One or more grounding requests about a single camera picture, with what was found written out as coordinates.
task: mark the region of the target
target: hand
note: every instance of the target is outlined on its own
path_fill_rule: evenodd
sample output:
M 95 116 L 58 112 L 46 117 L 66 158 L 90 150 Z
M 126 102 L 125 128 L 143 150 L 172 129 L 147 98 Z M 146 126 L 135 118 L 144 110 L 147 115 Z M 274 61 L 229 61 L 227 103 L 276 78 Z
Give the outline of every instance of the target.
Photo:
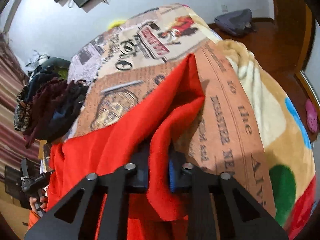
M 30 206 L 31 206 L 31 209 L 33 212 L 37 213 L 37 209 L 36 209 L 36 206 L 35 206 L 35 203 L 36 203 L 37 199 L 35 197 L 30 197 L 29 198 L 29 202 L 30 202 Z M 47 208 L 47 204 L 48 204 L 48 197 L 46 196 L 42 196 L 40 198 L 40 202 L 42 203 L 40 208 L 42 208 L 44 211 L 46 211 L 46 208 Z

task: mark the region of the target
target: green polka dot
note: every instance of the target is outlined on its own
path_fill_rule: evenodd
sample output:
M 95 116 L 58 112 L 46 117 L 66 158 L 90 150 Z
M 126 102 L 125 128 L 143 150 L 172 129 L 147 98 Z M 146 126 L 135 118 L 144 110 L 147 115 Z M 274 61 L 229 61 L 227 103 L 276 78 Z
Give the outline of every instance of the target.
M 289 167 L 276 165 L 269 170 L 276 205 L 275 220 L 284 226 L 296 199 L 296 181 Z

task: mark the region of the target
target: wall outlet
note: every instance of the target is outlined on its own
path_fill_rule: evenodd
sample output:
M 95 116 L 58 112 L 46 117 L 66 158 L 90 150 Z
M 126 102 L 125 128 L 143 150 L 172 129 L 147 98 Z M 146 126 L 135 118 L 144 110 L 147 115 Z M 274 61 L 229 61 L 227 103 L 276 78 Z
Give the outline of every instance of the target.
M 228 7 L 225 4 L 221 5 L 221 11 L 222 12 L 228 12 Z

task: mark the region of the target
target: blue polka dot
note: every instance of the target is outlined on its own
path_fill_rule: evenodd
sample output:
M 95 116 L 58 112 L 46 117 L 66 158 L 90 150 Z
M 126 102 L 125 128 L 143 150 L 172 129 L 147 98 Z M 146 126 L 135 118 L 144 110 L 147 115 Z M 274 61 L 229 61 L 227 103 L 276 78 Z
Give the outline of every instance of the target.
M 297 125 L 300 128 L 300 131 L 301 131 L 301 134 L 302 134 L 302 137 L 303 137 L 304 145 L 308 149 L 311 149 L 311 144 L 310 144 L 310 140 L 309 140 L 309 137 L 308 137 L 308 133 L 307 133 L 306 129 L 304 128 L 303 123 L 300 120 L 300 117 L 299 117 L 299 115 L 297 113 L 297 110 L 294 108 L 294 106 L 293 106 L 293 104 L 292 104 L 292 102 L 291 102 L 291 100 L 289 98 L 286 98 L 284 101 L 285 101 L 285 105 L 287 106 L 288 111 L 290 112 L 290 114 L 292 115 L 293 119 L 295 120 L 295 122 L 297 123 Z

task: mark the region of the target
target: bed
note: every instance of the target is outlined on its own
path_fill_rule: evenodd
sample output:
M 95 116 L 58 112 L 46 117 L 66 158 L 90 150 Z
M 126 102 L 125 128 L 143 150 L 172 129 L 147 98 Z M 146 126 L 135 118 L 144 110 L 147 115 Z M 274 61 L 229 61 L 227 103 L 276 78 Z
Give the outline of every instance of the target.
M 305 128 L 254 55 L 222 40 L 186 5 L 141 13 L 73 56 L 68 82 L 83 79 L 90 88 L 65 140 L 116 123 L 189 53 L 206 100 L 176 149 L 207 172 L 233 174 L 294 239 L 308 221 L 316 188 Z

